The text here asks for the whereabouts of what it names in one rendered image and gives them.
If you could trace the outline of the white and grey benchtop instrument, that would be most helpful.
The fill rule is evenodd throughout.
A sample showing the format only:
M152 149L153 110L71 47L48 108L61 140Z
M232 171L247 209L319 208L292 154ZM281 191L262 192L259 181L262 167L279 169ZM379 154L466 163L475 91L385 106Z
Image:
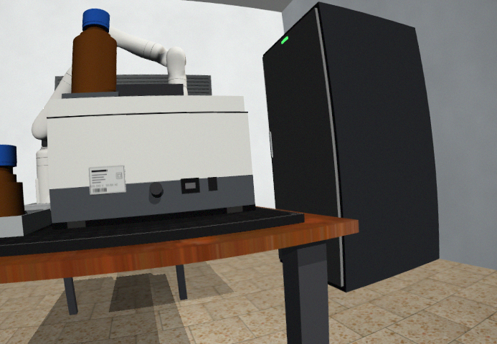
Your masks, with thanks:
M244 96L63 93L49 100L47 154L52 230L256 210Z

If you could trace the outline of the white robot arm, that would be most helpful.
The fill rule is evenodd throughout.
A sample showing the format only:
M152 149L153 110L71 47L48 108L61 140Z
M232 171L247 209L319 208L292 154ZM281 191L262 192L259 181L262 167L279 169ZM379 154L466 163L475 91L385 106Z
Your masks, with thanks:
M182 48L172 47L165 49L161 44L122 32L110 26L109 34L120 47L138 57L158 62L167 67L168 84L184 84L184 95L188 95L186 86L186 56ZM52 94L51 99L62 99L63 93L71 93L72 67L65 73ZM49 176L48 176L48 155L47 155L47 117L49 117L49 101L38 114L32 124L32 135L42 141L42 147L36 153L37 178L36 195L37 204L48 204L49 201Z

